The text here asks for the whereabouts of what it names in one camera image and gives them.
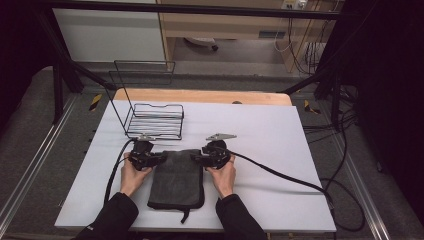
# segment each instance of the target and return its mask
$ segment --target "black sleeve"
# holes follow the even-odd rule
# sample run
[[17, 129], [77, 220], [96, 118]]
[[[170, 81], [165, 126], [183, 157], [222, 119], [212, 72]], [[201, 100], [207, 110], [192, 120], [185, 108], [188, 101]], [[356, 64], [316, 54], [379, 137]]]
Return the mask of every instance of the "black sleeve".
[[264, 230], [250, 215], [238, 195], [218, 199], [216, 213], [224, 227], [226, 240], [267, 239]]
[[138, 216], [135, 203], [123, 193], [116, 193], [102, 208], [96, 220], [84, 228], [74, 240], [126, 239], [128, 229]]

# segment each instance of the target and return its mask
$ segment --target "metal clip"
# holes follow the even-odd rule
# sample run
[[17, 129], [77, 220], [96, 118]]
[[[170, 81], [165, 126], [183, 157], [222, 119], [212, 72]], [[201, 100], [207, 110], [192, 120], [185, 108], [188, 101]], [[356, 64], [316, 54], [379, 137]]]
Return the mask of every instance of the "metal clip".
[[140, 136], [137, 137], [137, 141], [155, 141], [155, 140], [156, 138], [146, 135], [144, 133], [142, 133]]
[[217, 134], [214, 134], [214, 135], [206, 138], [206, 140], [207, 141], [219, 141], [219, 140], [236, 138], [236, 137], [237, 137], [236, 135], [232, 135], [232, 134], [217, 133]]

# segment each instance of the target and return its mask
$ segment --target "hand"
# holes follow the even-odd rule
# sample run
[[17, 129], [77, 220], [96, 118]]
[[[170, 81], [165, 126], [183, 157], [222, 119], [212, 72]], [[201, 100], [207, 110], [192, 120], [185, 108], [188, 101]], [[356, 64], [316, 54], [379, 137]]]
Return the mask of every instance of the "hand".
[[121, 168], [121, 193], [131, 197], [143, 184], [144, 178], [153, 170], [152, 168], [143, 168], [137, 171], [130, 162], [130, 153], [124, 153], [124, 166]]
[[236, 169], [234, 167], [235, 158], [234, 155], [231, 155], [230, 160], [221, 169], [206, 168], [212, 175], [213, 184], [216, 190], [218, 190], [221, 199], [233, 194], [234, 181], [236, 179]]

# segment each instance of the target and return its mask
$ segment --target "black wire basket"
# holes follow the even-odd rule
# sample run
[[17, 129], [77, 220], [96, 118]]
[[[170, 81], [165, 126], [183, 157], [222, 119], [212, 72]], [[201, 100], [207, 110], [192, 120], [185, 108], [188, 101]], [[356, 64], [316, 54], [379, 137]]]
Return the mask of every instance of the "black wire basket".
[[127, 86], [140, 88], [146, 78], [155, 76], [160, 85], [170, 84], [175, 68], [169, 61], [115, 61], [116, 71], [109, 75], [117, 89], [123, 89], [129, 103], [126, 116], [119, 114], [115, 101], [106, 90], [119, 121], [129, 138], [148, 138], [160, 140], [181, 140], [184, 120], [184, 107], [181, 104], [152, 105], [132, 101]]

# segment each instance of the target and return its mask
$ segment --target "white tabletop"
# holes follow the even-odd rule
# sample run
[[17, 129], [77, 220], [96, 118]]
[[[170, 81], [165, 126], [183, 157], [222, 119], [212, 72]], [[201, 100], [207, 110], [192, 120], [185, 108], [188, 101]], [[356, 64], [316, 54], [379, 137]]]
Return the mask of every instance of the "white tabletop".
[[[120, 115], [128, 101], [114, 101]], [[164, 105], [163, 102], [149, 102]], [[180, 103], [184, 106], [183, 139], [156, 141], [153, 152], [200, 149], [215, 133], [235, 134], [228, 149], [294, 178], [321, 186], [295, 107], [271, 105]], [[128, 138], [109, 103], [55, 226], [82, 229], [103, 206], [107, 181]], [[266, 232], [334, 232], [336, 230], [322, 193], [278, 178], [238, 157], [235, 192]], [[153, 174], [132, 197], [140, 214], [132, 229], [142, 231], [222, 231], [215, 212], [218, 194], [208, 172], [204, 173], [205, 204], [192, 210], [184, 224], [180, 211], [154, 210], [147, 206]], [[111, 196], [119, 191], [117, 171]]]

